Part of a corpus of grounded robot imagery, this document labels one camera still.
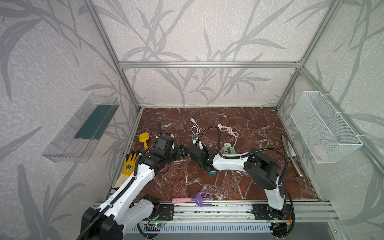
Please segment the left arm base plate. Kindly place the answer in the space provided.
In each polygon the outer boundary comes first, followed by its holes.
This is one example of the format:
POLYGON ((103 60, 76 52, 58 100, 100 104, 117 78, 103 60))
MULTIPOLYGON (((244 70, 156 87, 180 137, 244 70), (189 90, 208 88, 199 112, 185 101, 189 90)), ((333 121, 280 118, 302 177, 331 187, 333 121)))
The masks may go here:
POLYGON ((174 218, 174 213, 175 205, 157 203, 154 206, 150 219, 157 221, 172 221, 174 218))

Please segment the pink plug cube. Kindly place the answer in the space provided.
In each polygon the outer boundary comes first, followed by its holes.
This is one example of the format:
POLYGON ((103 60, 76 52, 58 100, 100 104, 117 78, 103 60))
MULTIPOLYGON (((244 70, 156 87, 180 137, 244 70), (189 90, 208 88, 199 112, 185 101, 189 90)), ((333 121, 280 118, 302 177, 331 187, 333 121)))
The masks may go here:
POLYGON ((222 155, 228 154, 228 149, 227 148, 221 148, 220 153, 222 155))

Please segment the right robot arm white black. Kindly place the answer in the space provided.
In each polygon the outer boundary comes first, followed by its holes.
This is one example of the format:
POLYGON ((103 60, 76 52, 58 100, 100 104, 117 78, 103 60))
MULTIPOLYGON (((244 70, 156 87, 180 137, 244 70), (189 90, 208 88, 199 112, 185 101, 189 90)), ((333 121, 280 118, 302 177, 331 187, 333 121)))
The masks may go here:
POLYGON ((286 199, 281 186, 289 167, 287 156, 275 148, 252 149, 244 154, 225 155, 220 152, 221 135, 222 131, 218 126, 206 128, 198 135, 196 142, 187 148, 187 155, 205 171, 240 171, 247 173, 254 183, 264 189, 269 208, 282 212, 286 199), (218 130, 216 153, 209 153, 208 148, 201 143, 201 138, 209 129, 218 130), (281 173, 279 172, 279 164, 265 152, 276 152, 283 157, 285 164, 281 173))

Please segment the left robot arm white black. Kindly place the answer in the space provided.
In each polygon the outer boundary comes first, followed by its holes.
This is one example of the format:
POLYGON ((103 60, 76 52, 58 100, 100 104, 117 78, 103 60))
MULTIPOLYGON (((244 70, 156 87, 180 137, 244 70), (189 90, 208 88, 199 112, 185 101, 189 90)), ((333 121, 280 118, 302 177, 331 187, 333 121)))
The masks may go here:
POLYGON ((159 133, 157 140, 138 153, 134 172, 121 187, 97 209, 88 208, 82 216, 79 240, 121 240, 140 221, 154 215, 159 200, 147 197, 133 205, 142 189, 166 164, 184 159, 184 145, 176 145, 171 134, 159 133))

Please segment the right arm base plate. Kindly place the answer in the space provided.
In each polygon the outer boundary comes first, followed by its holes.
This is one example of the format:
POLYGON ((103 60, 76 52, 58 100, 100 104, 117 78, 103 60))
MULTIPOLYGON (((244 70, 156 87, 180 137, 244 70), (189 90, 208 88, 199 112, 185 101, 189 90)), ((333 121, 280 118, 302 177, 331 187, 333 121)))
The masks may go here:
POLYGON ((253 204, 252 214, 255 220, 264 221, 287 221, 291 218, 292 205, 285 204, 282 210, 270 208, 268 204, 253 204))

